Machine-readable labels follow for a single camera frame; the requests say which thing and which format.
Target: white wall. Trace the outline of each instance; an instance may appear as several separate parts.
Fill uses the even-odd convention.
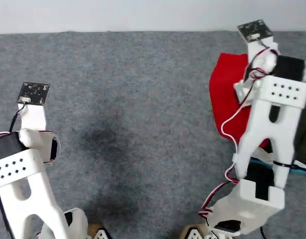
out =
[[[306,0],[0,0],[0,34],[236,30],[260,18],[306,30]]]

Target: circuit board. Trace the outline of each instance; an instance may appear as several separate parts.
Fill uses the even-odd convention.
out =
[[[44,106],[49,87],[49,84],[23,82],[17,103]]]
[[[261,19],[240,25],[238,30],[248,43],[273,36],[272,31]]]

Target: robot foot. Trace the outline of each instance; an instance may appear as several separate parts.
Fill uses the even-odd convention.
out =
[[[212,233],[205,223],[186,226],[179,239],[232,239],[224,234]]]
[[[89,223],[88,236],[91,239],[112,239],[103,225],[97,223]]]

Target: carpet floor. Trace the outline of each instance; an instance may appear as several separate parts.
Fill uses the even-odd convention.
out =
[[[306,32],[276,32],[275,41],[306,59]],[[234,147],[215,128],[208,92],[221,52],[246,45],[228,31],[0,35],[0,131],[23,81],[51,84],[48,129],[62,152],[47,171],[60,207],[83,209],[114,239],[177,239],[202,222],[197,212],[231,164]],[[304,238],[306,176],[291,174],[285,191],[286,208],[265,234]]]

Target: red cloth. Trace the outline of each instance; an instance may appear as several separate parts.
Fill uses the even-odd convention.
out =
[[[209,93],[212,104],[213,116],[218,132],[221,136],[229,138],[221,133],[221,124],[230,118],[239,108],[238,99],[233,84],[239,82],[248,64],[247,54],[233,55],[221,53],[209,82]],[[250,107],[243,108],[239,114],[224,125],[224,132],[232,135],[237,143],[246,130]],[[261,143],[266,146],[268,140]]]

